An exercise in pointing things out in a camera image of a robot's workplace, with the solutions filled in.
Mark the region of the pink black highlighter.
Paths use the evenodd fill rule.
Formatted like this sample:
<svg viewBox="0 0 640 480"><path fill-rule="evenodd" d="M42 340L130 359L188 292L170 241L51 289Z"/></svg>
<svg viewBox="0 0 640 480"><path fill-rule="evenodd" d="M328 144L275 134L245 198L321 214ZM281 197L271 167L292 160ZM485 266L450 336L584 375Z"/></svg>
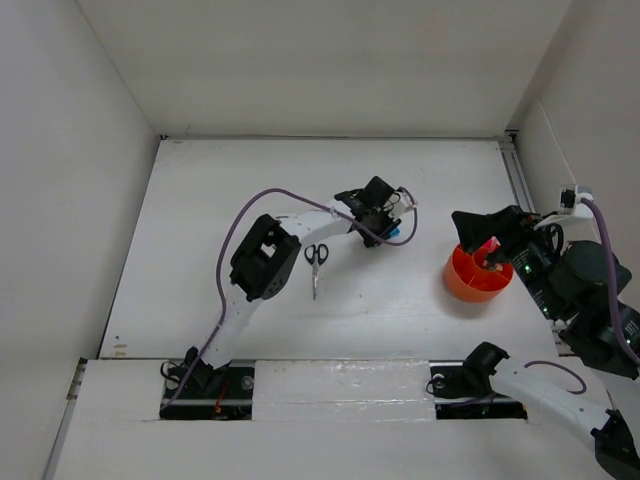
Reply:
<svg viewBox="0 0 640 480"><path fill-rule="evenodd" d="M496 237L492 237L489 239L482 248L485 249L488 253L492 253L497 250L501 246L499 240Z"/></svg>

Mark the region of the black handled scissors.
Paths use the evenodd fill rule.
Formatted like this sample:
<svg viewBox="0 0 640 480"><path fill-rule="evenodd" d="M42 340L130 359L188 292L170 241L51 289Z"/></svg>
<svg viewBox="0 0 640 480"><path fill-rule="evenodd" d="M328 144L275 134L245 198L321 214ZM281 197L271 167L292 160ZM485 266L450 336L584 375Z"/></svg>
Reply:
<svg viewBox="0 0 640 480"><path fill-rule="evenodd" d="M312 268L312 299L317 298L319 268L329 257L329 248L326 244L312 244L305 248L304 256Z"/></svg>

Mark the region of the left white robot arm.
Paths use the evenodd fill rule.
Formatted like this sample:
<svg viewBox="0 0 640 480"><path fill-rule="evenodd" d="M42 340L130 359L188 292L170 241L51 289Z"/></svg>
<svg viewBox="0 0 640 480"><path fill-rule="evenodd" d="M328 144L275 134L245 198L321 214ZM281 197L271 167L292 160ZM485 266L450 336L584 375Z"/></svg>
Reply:
<svg viewBox="0 0 640 480"><path fill-rule="evenodd" d="M251 206L269 194L282 194L311 209L297 215L259 216L230 257L230 274L222 266L232 236ZM315 252L323 241L352 232L367 248L407 244L417 230L415 199L403 187L373 177L360 189L340 192L321 204L282 188L256 194L242 208L225 236L216 262L215 284L221 312L202 347L185 355L186 371L178 389L212 396L222 387L238 341L257 308L288 282L300 254Z"/></svg>

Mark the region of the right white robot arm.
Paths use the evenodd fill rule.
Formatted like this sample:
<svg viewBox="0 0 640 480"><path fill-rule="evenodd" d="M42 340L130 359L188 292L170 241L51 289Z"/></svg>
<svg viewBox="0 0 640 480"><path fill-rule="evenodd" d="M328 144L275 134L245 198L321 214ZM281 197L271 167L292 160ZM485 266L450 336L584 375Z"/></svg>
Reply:
<svg viewBox="0 0 640 480"><path fill-rule="evenodd" d="M492 214L455 211L451 218L464 252L496 239L499 246L488 263L510 264L546 318L571 321L560 337L585 366L636 387L639 314L619 300L632 275L614 255L595 202L580 204L595 217L598 242L554 242L563 233L563 214L540 216L515 205ZM546 416L581 441L611 477L638 478L639 429L632 423L637 401L609 409L592 404L487 341L462 361L455 378L473 395L504 395Z"/></svg>

